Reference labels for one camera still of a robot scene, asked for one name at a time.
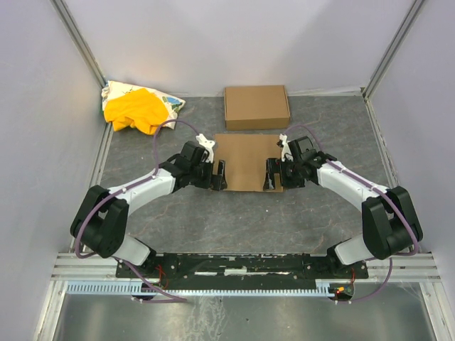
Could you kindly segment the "aluminium frame post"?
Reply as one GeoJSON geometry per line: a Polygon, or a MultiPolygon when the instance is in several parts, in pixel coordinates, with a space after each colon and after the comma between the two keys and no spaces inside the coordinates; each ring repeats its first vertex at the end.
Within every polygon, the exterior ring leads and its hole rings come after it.
{"type": "Polygon", "coordinates": [[[66,3],[63,0],[50,0],[55,12],[57,13],[59,19],[62,21],[65,29],[67,30],[69,36],[71,37],[75,47],[77,48],[79,54],[84,60],[88,70],[92,76],[96,79],[97,84],[103,88],[106,85],[105,76],[98,65],[96,58],[92,54],[92,51],[84,39],[83,35],[80,32],[78,24],[71,14],[71,11],[66,3]]]}
{"type": "Polygon", "coordinates": [[[419,17],[426,3],[426,0],[412,1],[410,8],[407,10],[404,18],[399,24],[398,29],[396,30],[392,40],[383,53],[380,62],[370,77],[370,80],[362,91],[363,99],[365,101],[369,100],[376,91],[382,78],[384,78],[387,69],[389,68],[401,45],[404,43],[408,33],[411,31],[414,25],[414,22],[419,17]]]}

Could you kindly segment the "right aluminium floor rail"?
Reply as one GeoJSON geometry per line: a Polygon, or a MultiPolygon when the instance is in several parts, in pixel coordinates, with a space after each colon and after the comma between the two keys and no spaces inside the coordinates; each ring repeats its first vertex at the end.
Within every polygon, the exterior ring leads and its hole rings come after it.
{"type": "MultiPolygon", "coordinates": [[[[380,149],[382,163],[385,167],[387,180],[391,185],[398,185],[399,180],[392,157],[387,149],[385,138],[381,132],[379,121],[375,115],[373,104],[368,97],[364,98],[370,122],[373,126],[376,142],[380,149]]],[[[436,340],[453,340],[452,338],[452,315],[451,311],[446,311],[446,296],[441,281],[433,281],[430,277],[417,278],[420,291],[422,293],[421,302],[423,303],[431,329],[436,340]]]]}

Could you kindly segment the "right aluminium frame post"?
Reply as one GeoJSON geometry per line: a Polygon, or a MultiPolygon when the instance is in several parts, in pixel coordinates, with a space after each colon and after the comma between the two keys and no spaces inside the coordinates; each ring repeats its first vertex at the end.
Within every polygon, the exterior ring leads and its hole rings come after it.
{"type": "Polygon", "coordinates": [[[363,99],[365,101],[369,100],[376,91],[382,78],[384,78],[387,69],[389,68],[401,45],[404,43],[408,33],[411,31],[414,25],[414,22],[419,17],[426,3],[426,0],[412,1],[410,8],[407,10],[404,18],[399,24],[398,29],[396,30],[392,40],[383,53],[380,62],[370,77],[370,80],[362,91],[363,99]]]}

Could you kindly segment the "left aluminium frame post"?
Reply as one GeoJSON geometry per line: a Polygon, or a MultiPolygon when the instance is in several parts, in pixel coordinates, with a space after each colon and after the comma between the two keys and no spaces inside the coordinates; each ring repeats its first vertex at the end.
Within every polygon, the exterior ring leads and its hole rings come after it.
{"type": "Polygon", "coordinates": [[[57,13],[59,19],[62,21],[65,29],[67,30],[69,36],[71,37],[75,47],[77,48],[79,54],[84,60],[88,70],[92,76],[96,79],[97,84],[103,88],[106,85],[105,76],[98,65],[96,58],[92,54],[92,51],[84,39],[83,35],[80,32],[78,24],[71,14],[71,11],[66,3],[63,0],[50,0],[55,12],[57,13]]]}

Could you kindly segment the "folded brown cardboard box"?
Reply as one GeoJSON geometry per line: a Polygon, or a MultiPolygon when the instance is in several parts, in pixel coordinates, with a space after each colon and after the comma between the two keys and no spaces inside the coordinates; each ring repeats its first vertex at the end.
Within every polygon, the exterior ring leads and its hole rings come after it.
{"type": "Polygon", "coordinates": [[[232,86],[224,91],[228,131],[285,129],[291,114],[284,85],[232,86]]]}

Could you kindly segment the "white patterned cloth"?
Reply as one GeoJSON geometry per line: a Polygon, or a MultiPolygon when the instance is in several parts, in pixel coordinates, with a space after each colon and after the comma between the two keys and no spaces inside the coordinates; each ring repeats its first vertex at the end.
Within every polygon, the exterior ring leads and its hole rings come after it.
{"type": "Polygon", "coordinates": [[[131,85],[117,81],[109,81],[101,91],[103,113],[108,101],[124,96],[128,92],[140,89],[146,89],[150,93],[155,94],[165,104],[169,112],[168,119],[159,126],[165,126],[173,129],[176,125],[175,120],[178,118],[178,112],[184,107],[186,101],[178,97],[174,97],[173,95],[166,94],[164,92],[148,87],[131,85]]]}

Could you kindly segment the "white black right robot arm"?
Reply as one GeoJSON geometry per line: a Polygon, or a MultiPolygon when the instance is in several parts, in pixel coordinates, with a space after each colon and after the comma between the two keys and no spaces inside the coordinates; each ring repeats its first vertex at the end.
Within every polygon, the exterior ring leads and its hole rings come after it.
{"type": "Polygon", "coordinates": [[[303,188],[311,182],[341,196],[361,213],[362,232],[327,251],[334,266],[348,266],[368,259],[413,256],[423,231],[409,192],[401,186],[387,188],[346,168],[328,153],[316,149],[307,136],[277,142],[281,156],[268,158],[263,189],[278,185],[303,188]]]}

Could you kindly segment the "yellow cloth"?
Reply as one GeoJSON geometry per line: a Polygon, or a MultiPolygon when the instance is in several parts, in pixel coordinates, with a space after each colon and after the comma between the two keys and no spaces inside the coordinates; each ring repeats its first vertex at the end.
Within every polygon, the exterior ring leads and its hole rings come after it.
{"type": "Polygon", "coordinates": [[[154,135],[168,115],[165,104],[146,89],[134,90],[112,99],[104,109],[104,118],[112,124],[114,131],[129,127],[147,135],[154,135]]]}

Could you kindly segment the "left aluminium floor rail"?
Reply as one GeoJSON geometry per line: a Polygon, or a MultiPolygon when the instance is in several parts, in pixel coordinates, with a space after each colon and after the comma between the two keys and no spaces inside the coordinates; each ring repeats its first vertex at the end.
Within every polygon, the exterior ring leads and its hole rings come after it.
{"type": "MultiPolygon", "coordinates": [[[[113,130],[109,124],[105,124],[102,132],[100,147],[95,159],[89,186],[99,184],[102,179],[109,146],[112,140],[113,130]]],[[[58,320],[65,300],[68,282],[59,278],[51,278],[40,317],[32,340],[53,340],[58,326],[58,320]]]]}

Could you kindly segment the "aluminium front rail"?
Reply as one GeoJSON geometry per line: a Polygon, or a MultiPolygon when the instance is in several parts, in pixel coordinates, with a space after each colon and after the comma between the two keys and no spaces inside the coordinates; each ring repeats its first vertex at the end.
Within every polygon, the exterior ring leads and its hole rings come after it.
{"type": "MultiPolygon", "coordinates": [[[[367,263],[368,278],[356,277],[360,283],[379,283],[389,269],[386,260],[373,260],[367,263]]],[[[74,254],[60,253],[57,256],[50,279],[52,281],[117,281],[116,261],[94,256],[79,259],[74,254]]],[[[441,276],[431,254],[392,257],[390,283],[440,283],[441,276]]]]}

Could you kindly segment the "aluminium floor rail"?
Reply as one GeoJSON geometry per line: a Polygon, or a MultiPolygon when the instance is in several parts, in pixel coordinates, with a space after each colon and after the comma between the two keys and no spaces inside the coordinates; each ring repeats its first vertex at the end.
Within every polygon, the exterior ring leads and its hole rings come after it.
{"type": "MultiPolygon", "coordinates": [[[[376,142],[380,149],[382,163],[385,167],[387,180],[391,185],[398,185],[399,180],[392,157],[387,149],[385,138],[381,132],[379,121],[375,115],[373,104],[368,97],[364,98],[370,122],[373,126],[376,142]]],[[[430,277],[417,278],[420,291],[422,293],[421,302],[423,303],[431,329],[436,340],[453,340],[452,338],[452,315],[451,311],[446,311],[446,296],[441,281],[433,281],[430,277]]]]}
{"type": "MultiPolygon", "coordinates": [[[[95,159],[89,186],[99,184],[102,179],[109,146],[112,140],[113,130],[109,124],[105,124],[102,132],[100,147],[95,159]]],[[[68,282],[59,278],[51,278],[40,317],[32,340],[53,340],[58,326],[58,320],[65,300],[68,282]]]]}

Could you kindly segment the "brown cardboard box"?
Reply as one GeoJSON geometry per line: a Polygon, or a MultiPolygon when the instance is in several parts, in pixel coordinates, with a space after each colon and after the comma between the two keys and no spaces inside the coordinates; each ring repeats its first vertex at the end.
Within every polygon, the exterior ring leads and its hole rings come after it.
{"type": "Polygon", "coordinates": [[[224,91],[228,131],[285,129],[291,114],[284,85],[232,86],[224,91]]]}
{"type": "Polygon", "coordinates": [[[225,162],[227,191],[263,191],[268,158],[281,156],[276,134],[216,134],[215,160],[225,162]]]}

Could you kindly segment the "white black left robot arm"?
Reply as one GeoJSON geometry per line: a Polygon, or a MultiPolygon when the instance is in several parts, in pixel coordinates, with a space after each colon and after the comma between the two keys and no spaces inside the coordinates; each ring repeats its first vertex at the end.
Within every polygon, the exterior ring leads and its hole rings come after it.
{"type": "Polygon", "coordinates": [[[153,200],[188,185],[226,189],[225,162],[218,161],[218,171],[213,172],[215,145],[215,141],[199,134],[195,141],[186,142],[180,153],[140,178],[112,188],[92,186],[70,227],[77,255],[83,257],[79,244],[84,244],[103,259],[113,257],[135,266],[151,261],[156,251],[127,236],[129,216],[153,200]]]}

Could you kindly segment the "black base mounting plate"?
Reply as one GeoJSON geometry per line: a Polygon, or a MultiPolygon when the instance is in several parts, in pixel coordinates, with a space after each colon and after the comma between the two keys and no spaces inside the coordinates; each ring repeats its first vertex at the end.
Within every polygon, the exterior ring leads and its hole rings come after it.
{"type": "Polygon", "coordinates": [[[337,264],[332,256],[310,254],[191,254],[164,253],[149,257],[136,270],[146,279],[168,283],[202,276],[272,276],[308,280],[352,281],[368,278],[364,261],[337,264]]]}

